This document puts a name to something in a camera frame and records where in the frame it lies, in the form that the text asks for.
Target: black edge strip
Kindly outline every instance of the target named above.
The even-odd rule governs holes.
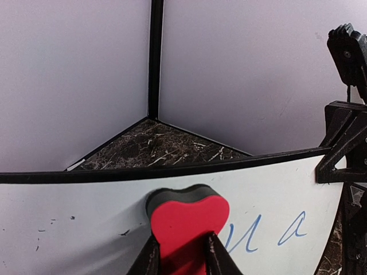
[[[148,117],[144,117],[143,119],[140,119],[138,122],[134,123],[132,126],[126,128],[124,131],[122,131],[121,133],[118,133],[116,136],[114,136],[112,139],[107,140],[105,143],[103,143],[101,146],[98,146],[97,148],[95,148],[92,152],[88,153],[86,156],[83,156],[81,159],[79,159],[77,162],[74,162],[74,164],[70,165],[73,166],[76,163],[82,161],[83,159],[87,160],[89,159],[92,155],[94,155],[95,153],[99,152],[100,150],[102,150],[104,147],[106,147],[107,145],[109,145],[110,143],[114,142],[116,139],[120,138],[122,135],[124,135],[125,133],[127,133],[128,131],[132,130],[133,128],[135,128],[136,126],[138,126],[140,123],[146,121],[148,119]]]
[[[214,172],[238,170],[297,159],[311,158],[326,155],[329,147],[317,147],[300,151],[283,152],[279,154],[254,156],[243,160],[217,161],[204,164],[188,164],[174,167],[146,167],[124,170],[100,171],[71,171],[71,172],[28,172],[28,173],[2,173],[0,183],[5,184],[55,184],[55,183],[95,183],[113,182],[124,180],[141,180],[169,178],[174,176],[187,176],[208,174]]]
[[[347,190],[347,188],[349,188],[348,184],[344,184],[343,186],[343,192],[347,192],[350,190]],[[347,217],[346,217],[346,205],[347,205],[347,197],[348,197],[348,193],[343,194],[343,205],[342,205],[342,251],[343,251],[343,255],[342,255],[342,275],[349,275],[347,274],[347,265],[349,264],[349,262],[351,261],[348,257],[348,251],[347,251],[347,247],[348,247],[348,240],[347,238],[345,238],[344,236],[346,235],[346,228],[348,226],[348,221],[347,221]]]
[[[366,192],[366,191],[367,191],[367,187],[362,186],[362,185],[359,185],[358,183],[350,182],[350,183],[348,183],[348,184],[349,184],[349,186],[353,186],[353,187],[355,187],[355,188],[358,188],[358,189],[360,189],[360,190],[363,190],[364,192]]]
[[[222,144],[222,143],[216,142],[216,141],[214,141],[214,140],[208,139],[208,138],[206,138],[206,137],[200,136],[200,135],[198,135],[198,134],[196,134],[196,133],[192,133],[192,132],[189,132],[189,131],[187,131],[187,130],[180,129],[180,128],[176,127],[176,126],[173,126],[173,125],[171,125],[171,124],[168,124],[168,123],[162,122],[162,121],[160,121],[160,120],[155,120],[155,122],[160,123],[160,124],[163,124],[163,125],[165,125],[165,126],[167,126],[167,127],[170,127],[170,128],[176,129],[176,130],[178,130],[178,131],[180,131],[180,132],[188,133],[189,135],[195,136],[195,137],[197,137],[197,138],[204,139],[204,140],[206,140],[207,142],[210,142],[210,143],[216,144],[216,145],[218,145],[218,146],[221,146],[221,147],[227,148],[227,149],[229,149],[229,150],[231,150],[231,151],[233,151],[233,152],[237,152],[237,153],[242,154],[242,155],[244,155],[244,156],[252,156],[252,155],[250,155],[249,153],[246,153],[246,152],[240,151],[240,150],[238,150],[238,149],[232,148],[232,147],[230,147],[230,146],[227,146],[227,145],[224,145],[224,144]]]
[[[333,106],[337,108],[347,108],[352,109],[354,111],[366,111],[367,107],[366,105],[360,104],[360,103],[347,103],[344,101],[334,101],[330,103],[328,106]]]
[[[161,48],[163,0],[151,1],[148,117],[157,119],[159,112],[159,82],[161,80]]]

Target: dark marble surface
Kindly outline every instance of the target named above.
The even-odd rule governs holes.
[[[75,170],[167,166],[241,158],[246,156],[186,132],[146,120],[88,158]],[[338,217],[317,275],[340,274],[341,236],[341,218]]]

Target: red foam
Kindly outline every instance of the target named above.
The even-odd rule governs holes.
[[[229,216],[229,204],[221,196],[199,202],[170,201],[151,216],[151,229],[160,244],[163,275],[205,275],[203,235],[218,234]]]

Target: heart-shaped eraser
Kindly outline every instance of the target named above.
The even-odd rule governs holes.
[[[229,203],[210,186],[162,188],[146,202],[151,229],[160,245],[163,275],[205,275],[204,239],[218,234],[229,216]]]

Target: screw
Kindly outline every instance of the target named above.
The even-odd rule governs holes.
[[[345,56],[346,58],[351,58],[351,57],[352,57],[352,54],[351,54],[349,51],[347,51],[347,50],[345,50],[345,51],[343,52],[343,54],[344,54],[344,56]]]

